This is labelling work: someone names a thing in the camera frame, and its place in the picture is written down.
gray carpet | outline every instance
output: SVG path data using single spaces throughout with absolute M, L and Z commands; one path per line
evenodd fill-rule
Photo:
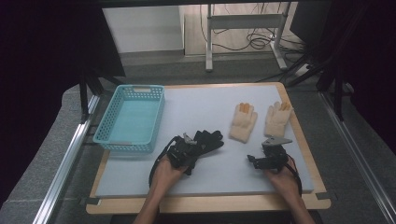
M 280 72 L 275 60 L 268 55 L 255 56 L 249 60 L 241 60 L 241 56 L 231 59 L 221 56 L 215 58 L 214 71 L 209 74 L 205 72 L 202 58 L 183 59 L 172 63 L 158 63 L 153 60 L 145 64 L 124 63 L 124 66 L 127 77 L 120 80 L 132 84 L 255 82 Z M 266 81 L 277 81 L 279 78 L 273 77 Z M 318 77 L 312 77 L 294 88 L 289 88 L 288 95 L 332 198 L 332 207 L 318 212 L 323 222 L 328 224 L 387 223 L 315 91 L 317 79 Z M 108 81 L 103 80 L 103 84 L 109 90 L 115 89 L 115 85 Z M 63 107 L 49 135 L 20 183 L 2 206 L 0 223 L 32 223 L 34 220 L 78 126 L 78 97 L 78 87 L 64 94 Z M 395 201 L 396 177 L 392 174 L 396 169 L 394 154 L 357 113 L 347 97 L 343 107 L 346 125 L 387 193 Z M 94 126 L 90 129 L 86 143 L 91 142 L 94 129 Z M 86 213 L 84 204 L 81 204 L 81 199 L 89 197 L 102 152 L 101 148 L 90 144 L 81 148 L 67 179 L 68 187 L 61 193 L 49 223 L 110 223 L 111 216 L 91 216 Z

beige work glove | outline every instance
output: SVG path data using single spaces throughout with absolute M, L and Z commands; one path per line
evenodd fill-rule
M 290 103 L 275 102 L 274 105 L 268 107 L 267 116 L 265 118 L 264 135 L 284 137 L 285 127 L 289 121 L 293 108 Z
M 233 123 L 231 125 L 230 137 L 246 143 L 257 120 L 254 106 L 250 104 L 239 104 L 235 107 Z

blue plastic basket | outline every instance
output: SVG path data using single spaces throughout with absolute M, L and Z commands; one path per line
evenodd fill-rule
M 105 149 L 151 153 L 164 107 L 163 86 L 119 85 L 93 136 Z

white board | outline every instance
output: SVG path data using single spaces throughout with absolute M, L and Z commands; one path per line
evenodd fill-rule
M 146 196 L 149 172 L 176 135 L 186 133 L 191 138 L 196 131 L 221 131 L 224 146 L 200 157 L 192 175 L 183 175 L 170 195 L 236 195 L 274 192 L 261 170 L 254 169 L 247 154 L 264 157 L 262 142 L 267 108 L 281 101 L 276 86 L 166 89 L 163 118 L 154 152 L 144 156 L 111 152 L 96 191 L 97 197 Z M 233 112 L 239 103 L 254 105 L 258 113 L 256 125 L 246 144 L 229 138 Z M 288 123 L 285 137 L 292 143 L 283 148 L 295 159 L 303 191 L 314 189 L 311 177 Z

white wall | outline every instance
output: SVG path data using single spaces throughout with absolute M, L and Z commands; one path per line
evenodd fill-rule
M 184 49 L 179 6 L 103 11 L 119 53 Z

